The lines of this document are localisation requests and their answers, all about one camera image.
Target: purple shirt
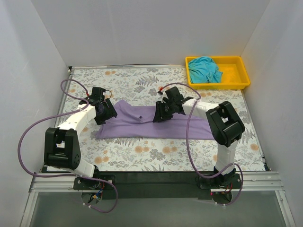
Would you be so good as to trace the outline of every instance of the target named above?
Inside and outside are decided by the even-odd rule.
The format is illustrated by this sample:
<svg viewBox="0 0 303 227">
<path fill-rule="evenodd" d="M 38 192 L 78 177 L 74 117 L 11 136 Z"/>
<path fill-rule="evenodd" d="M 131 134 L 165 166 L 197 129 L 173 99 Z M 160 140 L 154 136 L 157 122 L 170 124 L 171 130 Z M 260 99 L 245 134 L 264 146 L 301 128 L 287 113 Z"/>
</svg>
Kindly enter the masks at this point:
<svg viewBox="0 0 303 227">
<path fill-rule="evenodd" d="M 185 139 L 188 115 L 175 113 L 173 118 L 153 123 L 155 106 L 131 106 L 121 100 L 114 105 L 118 114 L 103 124 L 96 137 L 99 139 L 119 137 L 147 137 L 163 139 Z M 214 140 L 208 121 L 192 116 L 189 139 Z"/>
</svg>

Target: teal towel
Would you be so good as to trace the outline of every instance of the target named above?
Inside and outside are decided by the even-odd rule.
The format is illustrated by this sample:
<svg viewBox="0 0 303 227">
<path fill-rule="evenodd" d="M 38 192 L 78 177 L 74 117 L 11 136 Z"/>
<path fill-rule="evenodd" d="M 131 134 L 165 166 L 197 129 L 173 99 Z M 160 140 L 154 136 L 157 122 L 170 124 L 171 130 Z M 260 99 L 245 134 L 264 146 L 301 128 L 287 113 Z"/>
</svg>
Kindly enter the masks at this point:
<svg viewBox="0 0 303 227">
<path fill-rule="evenodd" d="M 212 58 L 203 56 L 188 63 L 190 82 L 193 84 L 221 83 L 222 73 Z"/>
</svg>

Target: yellow plastic bin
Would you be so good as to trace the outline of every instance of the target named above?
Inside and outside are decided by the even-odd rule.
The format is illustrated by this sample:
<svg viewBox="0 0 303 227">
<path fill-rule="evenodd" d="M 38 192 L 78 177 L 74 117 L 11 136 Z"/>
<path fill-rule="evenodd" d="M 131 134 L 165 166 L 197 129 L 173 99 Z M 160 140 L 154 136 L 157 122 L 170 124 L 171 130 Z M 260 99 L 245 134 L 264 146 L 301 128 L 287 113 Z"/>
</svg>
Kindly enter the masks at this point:
<svg viewBox="0 0 303 227">
<path fill-rule="evenodd" d="M 223 72 L 221 83 L 193 84 L 190 82 L 188 63 L 199 56 L 185 58 L 188 85 L 194 89 L 243 89 L 250 84 L 244 63 L 240 56 L 211 56 Z"/>
</svg>

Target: white backdrop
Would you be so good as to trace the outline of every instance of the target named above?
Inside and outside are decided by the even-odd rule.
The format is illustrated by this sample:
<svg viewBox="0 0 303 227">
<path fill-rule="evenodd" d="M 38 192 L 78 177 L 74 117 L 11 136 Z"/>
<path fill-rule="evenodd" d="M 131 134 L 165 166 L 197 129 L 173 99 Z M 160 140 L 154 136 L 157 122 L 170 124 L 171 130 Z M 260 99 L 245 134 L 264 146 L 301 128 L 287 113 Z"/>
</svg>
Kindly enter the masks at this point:
<svg viewBox="0 0 303 227">
<path fill-rule="evenodd" d="M 302 21 L 303 0 L 272 0 L 242 55 L 251 80 L 249 111 L 297 226 L 303 223 Z"/>
<path fill-rule="evenodd" d="M 0 0 L 0 226 L 18 227 L 32 176 L 21 168 L 18 140 L 32 123 L 56 114 L 67 68 L 30 0 Z M 43 165 L 42 123 L 24 139 L 22 158 L 31 171 Z"/>
<path fill-rule="evenodd" d="M 241 55 L 269 0 L 32 0 L 67 65 Z"/>
</svg>

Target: floral tablecloth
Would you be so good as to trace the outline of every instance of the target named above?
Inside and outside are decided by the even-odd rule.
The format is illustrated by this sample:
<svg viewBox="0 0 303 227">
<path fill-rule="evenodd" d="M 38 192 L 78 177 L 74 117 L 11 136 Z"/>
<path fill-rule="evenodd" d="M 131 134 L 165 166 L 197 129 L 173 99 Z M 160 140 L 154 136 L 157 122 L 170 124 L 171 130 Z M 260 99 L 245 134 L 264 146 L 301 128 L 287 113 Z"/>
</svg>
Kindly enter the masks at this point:
<svg viewBox="0 0 303 227">
<path fill-rule="evenodd" d="M 171 82 L 186 83 L 184 68 L 118 68 L 75 70 L 73 79 L 91 91 L 92 87 L 103 87 L 112 92 L 115 104 L 123 99 L 131 105 L 155 105 L 160 100 L 159 87 Z M 184 97 L 193 96 L 190 89 L 179 86 Z M 85 92 L 71 83 L 69 93 L 84 97 Z M 245 132 L 236 150 L 235 162 L 246 171 L 262 171 L 264 164 L 257 145 L 240 90 L 201 90 L 204 101 L 221 103 L 230 101 L 245 125 Z M 78 100 L 66 98 L 63 112 L 75 110 Z M 185 140 L 114 138 L 96 139 L 100 126 L 91 121 L 79 136 L 82 157 L 97 165 L 101 171 L 192 171 Z M 212 140 L 191 140 L 192 158 L 201 171 L 212 171 L 217 160 L 217 144 Z"/>
</svg>

